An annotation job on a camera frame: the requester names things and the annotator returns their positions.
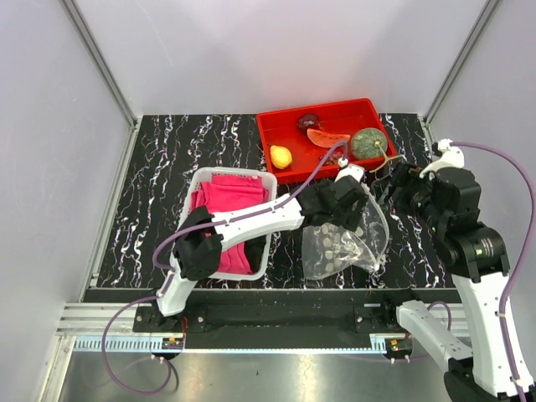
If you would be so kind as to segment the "green fake vegetable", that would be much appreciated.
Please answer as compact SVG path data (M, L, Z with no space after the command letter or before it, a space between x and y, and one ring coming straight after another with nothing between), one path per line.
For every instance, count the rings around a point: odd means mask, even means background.
M350 140L351 153L359 161L382 157L383 162L374 169L369 169L371 173L382 170L389 162L402 158L400 155L389 157L387 155L388 139L385 134L377 128L369 127L357 131Z

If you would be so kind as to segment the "clear zip top bag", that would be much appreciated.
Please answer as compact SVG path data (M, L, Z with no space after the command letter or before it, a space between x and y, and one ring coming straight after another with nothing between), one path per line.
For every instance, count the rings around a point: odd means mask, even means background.
M384 212L373 198L368 198L362 214L354 217L358 220L355 229L325 223L303 230L301 262L307 280L319 281L350 266L369 273L379 269L389 243Z

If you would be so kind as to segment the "red fake food piece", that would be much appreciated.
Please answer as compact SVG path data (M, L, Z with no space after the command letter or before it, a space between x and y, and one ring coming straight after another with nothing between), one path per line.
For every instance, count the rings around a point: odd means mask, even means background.
M307 137L317 147L330 148L338 142L347 143L351 136L348 134L337 134L329 131L308 128Z

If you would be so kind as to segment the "yellow fake fruit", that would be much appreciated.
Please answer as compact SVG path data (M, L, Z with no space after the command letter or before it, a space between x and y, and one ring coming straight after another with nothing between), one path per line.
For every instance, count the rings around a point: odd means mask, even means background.
M277 169L286 169L293 162L291 151L286 147L273 145L270 147L271 164Z

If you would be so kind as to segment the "dark red fake apple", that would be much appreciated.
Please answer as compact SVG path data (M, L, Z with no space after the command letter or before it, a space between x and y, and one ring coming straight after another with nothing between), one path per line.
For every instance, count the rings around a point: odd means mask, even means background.
M307 131L308 129L320 129L319 118L314 114L306 114L300 117L297 121L297 127L301 131Z

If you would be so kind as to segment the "purple fake grapes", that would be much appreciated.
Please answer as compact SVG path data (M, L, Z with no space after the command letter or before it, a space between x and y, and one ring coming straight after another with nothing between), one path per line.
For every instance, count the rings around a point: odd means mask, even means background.
M347 163L347 159L344 157L342 152L334 152L323 162L323 166L335 166L335 165L344 165Z

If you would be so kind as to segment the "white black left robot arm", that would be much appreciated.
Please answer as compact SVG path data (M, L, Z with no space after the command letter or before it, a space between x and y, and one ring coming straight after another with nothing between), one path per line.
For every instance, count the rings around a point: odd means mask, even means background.
M196 283L218 270L222 253L231 247L273 232L323 224L354 231L368 201L360 180L345 175L304 183L292 193L246 209L211 214L205 206L196 208L153 253L152 263L168 274L156 293L152 322L164 332L174 330Z

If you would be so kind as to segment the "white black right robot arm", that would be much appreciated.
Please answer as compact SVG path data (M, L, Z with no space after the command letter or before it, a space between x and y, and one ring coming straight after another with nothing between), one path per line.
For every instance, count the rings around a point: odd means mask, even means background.
M429 228L461 299L471 346L459 342L421 301L392 303L380 311L380 321L388 331L405 329L417 339L441 369L451 400L533 401L535 381L520 347L503 338L501 323L513 317L502 295L513 274L503 238L479 220L481 192L464 168L433 172L402 162L379 197Z

